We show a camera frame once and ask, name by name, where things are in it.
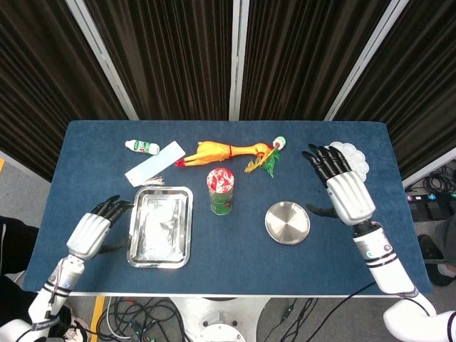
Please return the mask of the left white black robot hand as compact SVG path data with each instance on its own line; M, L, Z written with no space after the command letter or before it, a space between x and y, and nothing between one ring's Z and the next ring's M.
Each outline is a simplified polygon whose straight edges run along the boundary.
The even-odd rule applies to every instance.
M97 204L90 212L85 213L66 245L69 254L82 260L89 260L97 254L116 252L128 242L128 237L122 238L116 244L104 244L110 228L122 215L134 207L132 202L120 200L119 195L109 197Z

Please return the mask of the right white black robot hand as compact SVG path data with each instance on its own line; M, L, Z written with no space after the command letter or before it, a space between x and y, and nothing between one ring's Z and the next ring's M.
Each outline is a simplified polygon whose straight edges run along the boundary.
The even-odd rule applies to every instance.
M302 155L310 162L326 189L333 208L321 209L309 205L308 209L319 216L337 217L348 226L370 220L375 204L364 182L351 169L343 153L333 146L310 144L309 148Z

